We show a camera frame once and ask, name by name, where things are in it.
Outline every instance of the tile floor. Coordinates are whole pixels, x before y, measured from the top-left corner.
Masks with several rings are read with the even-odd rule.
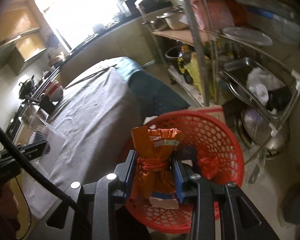
[[[170,85],[167,71],[162,64],[153,64],[145,70],[167,84],[191,106],[196,106],[196,103],[194,103],[179,84]],[[245,167],[247,173],[250,169],[251,166]],[[287,150],[281,150],[277,158],[266,161],[264,174],[257,179],[255,184],[247,185],[245,184],[247,181],[248,179],[244,178],[242,190],[266,218],[280,240],[296,239],[296,233],[299,228],[284,222],[280,213],[280,205],[288,188],[299,181],[291,166],[291,159]],[[221,239],[219,220],[216,221],[216,239]]]

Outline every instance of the bottle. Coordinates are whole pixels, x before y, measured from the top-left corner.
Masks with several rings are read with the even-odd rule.
[[[186,44],[183,44],[181,46],[181,52],[179,52],[178,55],[178,68],[180,70],[180,73],[183,75],[185,81],[187,84],[192,84],[193,79],[190,76],[189,72],[185,68],[185,65],[190,63],[191,60],[191,51],[189,49],[189,46]]]

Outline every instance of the bright window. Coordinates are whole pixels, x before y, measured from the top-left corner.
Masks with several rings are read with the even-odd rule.
[[[96,24],[107,25],[120,12],[115,0],[34,0],[49,26],[68,50],[78,46]]]

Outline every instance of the chopstick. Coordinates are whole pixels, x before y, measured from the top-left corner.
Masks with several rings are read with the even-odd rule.
[[[104,71],[104,70],[106,70],[106,69],[108,69],[108,68],[111,68],[111,67],[115,67],[116,65],[117,65],[117,64],[114,64],[114,65],[112,65],[112,66],[108,66],[108,67],[105,67],[105,68],[103,68],[103,69],[100,69],[100,70],[98,70],[97,72],[95,72],[95,73],[93,73],[93,74],[91,74],[91,75],[89,75],[89,76],[87,76],[87,77],[84,77],[84,78],[80,79],[79,81],[77,81],[77,82],[75,82],[75,83],[73,83],[73,84],[67,86],[67,87],[65,88],[65,90],[68,89],[68,88],[70,88],[70,87],[73,87],[73,86],[76,85],[76,84],[79,84],[79,83],[82,82],[82,81],[85,81],[85,80],[87,80],[87,79],[89,79],[89,78],[95,76],[96,74],[100,73],[101,71]]]

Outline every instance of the orange package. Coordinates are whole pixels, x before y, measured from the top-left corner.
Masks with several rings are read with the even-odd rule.
[[[183,132],[178,129],[148,130],[146,126],[132,129],[133,144],[138,153],[132,198],[136,198],[136,191],[142,198],[150,198],[153,191],[175,192],[169,159],[183,137]]]

